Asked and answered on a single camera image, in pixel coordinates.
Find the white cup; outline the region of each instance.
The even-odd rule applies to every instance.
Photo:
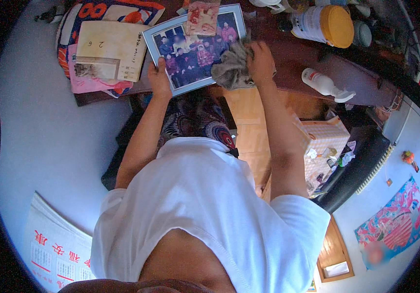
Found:
[[[287,0],[249,0],[250,3],[257,7],[269,7],[272,9],[272,14],[277,14],[289,9],[292,12],[292,8],[289,6]]]

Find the white t-shirt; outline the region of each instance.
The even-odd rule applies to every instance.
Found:
[[[127,189],[101,205],[91,247],[97,278],[137,282],[159,240],[180,228],[218,257],[237,292],[305,292],[330,215],[310,200],[257,197],[248,164],[203,137],[169,140]]]

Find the checkered box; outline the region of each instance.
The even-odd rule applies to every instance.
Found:
[[[335,162],[350,138],[350,134],[338,116],[329,121],[300,121],[296,114],[291,111],[295,118],[295,125],[301,132],[301,146],[304,152],[305,178],[309,195],[320,185],[317,178],[323,174],[322,181],[330,176],[330,167],[327,164],[329,158],[317,157],[311,159],[307,156],[310,149],[315,149],[317,154],[323,154],[326,148],[334,148],[337,154],[332,159]]]

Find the dark wooden desk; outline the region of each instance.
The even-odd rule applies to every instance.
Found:
[[[156,0],[155,2],[166,7],[158,24],[178,16],[176,10],[182,5],[182,1],[179,0]],[[239,3],[239,1],[221,1],[221,5],[234,3]],[[322,96],[303,83],[301,73],[305,68],[311,67],[330,76],[338,88],[356,91],[356,96],[348,101],[349,104],[383,106],[389,106],[391,104],[396,92],[396,87],[393,84],[384,81],[381,89],[378,90],[377,80],[379,76],[377,74],[332,54],[329,54],[324,62],[319,63],[318,55],[322,51],[322,44],[298,39],[291,33],[278,31],[276,29],[277,23],[275,18],[268,8],[258,8],[248,1],[241,1],[240,4],[243,12],[257,11],[257,18],[255,20],[245,20],[246,28],[248,32],[251,32],[253,39],[265,40],[272,50],[277,66],[275,82],[280,90],[297,91],[319,98],[333,100],[333,97]],[[133,85],[131,91],[126,94],[127,96],[151,91],[146,77],[148,63],[151,61],[151,56],[147,53],[142,78]],[[75,98],[78,106],[81,106],[112,97],[103,92],[93,92],[75,94]]]

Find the silver picture frame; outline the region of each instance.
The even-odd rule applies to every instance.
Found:
[[[234,20],[236,22],[236,32],[239,36],[239,39],[244,38],[246,36],[246,26],[244,24],[241,6],[239,4],[220,6],[219,11],[218,11],[218,16],[223,15],[223,14],[233,14]],[[159,47],[158,47],[159,44],[156,43],[155,36],[157,36],[158,34],[162,32],[177,28],[179,26],[183,27],[183,24],[186,21],[187,21],[187,14],[179,16],[179,17],[175,17],[173,19],[170,19],[168,21],[155,25],[147,29],[146,31],[142,32],[143,38],[145,39],[151,58],[153,59],[153,62],[155,65],[158,65],[158,59],[161,56]],[[166,75],[171,85],[171,92],[172,92],[173,97],[205,87],[207,85],[215,84],[215,81],[210,76],[210,77],[206,77],[204,79],[201,79],[201,80],[198,80],[198,81],[195,81],[195,82],[192,82],[192,83],[180,86],[180,87],[176,87],[174,82],[172,81],[170,74],[167,72],[167,70],[166,70],[166,73],[167,73]]]

